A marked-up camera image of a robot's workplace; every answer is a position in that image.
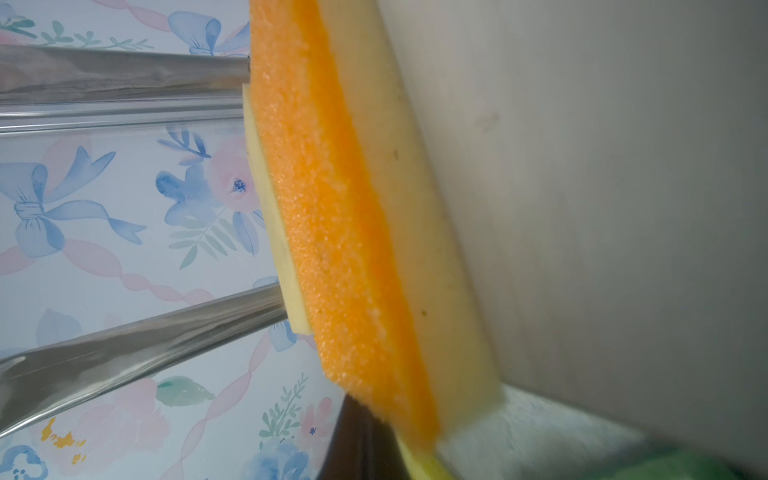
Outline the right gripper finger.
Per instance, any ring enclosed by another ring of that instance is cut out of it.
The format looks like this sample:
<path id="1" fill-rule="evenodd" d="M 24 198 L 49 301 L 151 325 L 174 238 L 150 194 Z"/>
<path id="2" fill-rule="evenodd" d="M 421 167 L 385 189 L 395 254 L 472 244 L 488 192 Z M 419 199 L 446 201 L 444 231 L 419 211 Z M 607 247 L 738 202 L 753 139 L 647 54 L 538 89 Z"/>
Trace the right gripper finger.
<path id="1" fill-rule="evenodd" d="M 346 395 L 318 479 L 411 478 L 392 428 Z"/>

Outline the orange sponge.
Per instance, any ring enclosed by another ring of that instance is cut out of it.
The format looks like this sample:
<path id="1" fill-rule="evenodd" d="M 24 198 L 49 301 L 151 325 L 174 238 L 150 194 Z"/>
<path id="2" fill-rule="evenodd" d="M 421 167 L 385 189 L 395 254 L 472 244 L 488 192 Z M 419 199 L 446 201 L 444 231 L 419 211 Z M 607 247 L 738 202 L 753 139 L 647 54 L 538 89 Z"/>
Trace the orange sponge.
<path id="1" fill-rule="evenodd" d="M 254 1 L 250 97 L 325 375 L 430 451 L 501 400 L 374 1 Z"/>

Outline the pale yellow orange-backed sponge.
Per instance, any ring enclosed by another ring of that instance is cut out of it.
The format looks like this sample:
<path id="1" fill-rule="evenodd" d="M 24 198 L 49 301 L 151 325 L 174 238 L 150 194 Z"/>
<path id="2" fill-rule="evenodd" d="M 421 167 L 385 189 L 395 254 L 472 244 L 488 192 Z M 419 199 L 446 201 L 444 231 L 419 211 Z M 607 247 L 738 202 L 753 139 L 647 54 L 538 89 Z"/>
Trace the pale yellow orange-backed sponge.
<path id="1" fill-rule="evenodd" d="M 248 163 L 260 199 L 288 320 L 294 333 L 313 336 L 313 329 L 298 283 L 297 270 L 287 241 L 285 225 L 278 208 L 269 167 L 259 139 L 254 108 L 251 105 L 249 84 L 242 85 L 242 98 Z"/>

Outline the yellow cellulose sponge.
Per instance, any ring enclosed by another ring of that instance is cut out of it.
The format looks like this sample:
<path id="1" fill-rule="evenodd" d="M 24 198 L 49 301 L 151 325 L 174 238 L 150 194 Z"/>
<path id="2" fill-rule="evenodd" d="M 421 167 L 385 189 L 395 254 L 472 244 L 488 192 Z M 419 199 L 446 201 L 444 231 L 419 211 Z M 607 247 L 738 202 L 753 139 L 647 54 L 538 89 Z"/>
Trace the yellow cellulose sponge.
<path id="1" fill-rule="evenodd" d="M 398 448 L 408 474 L 413 480 L 455 480 L 456 477 L 434 455 L 411 449 L 396 434 Z"/>

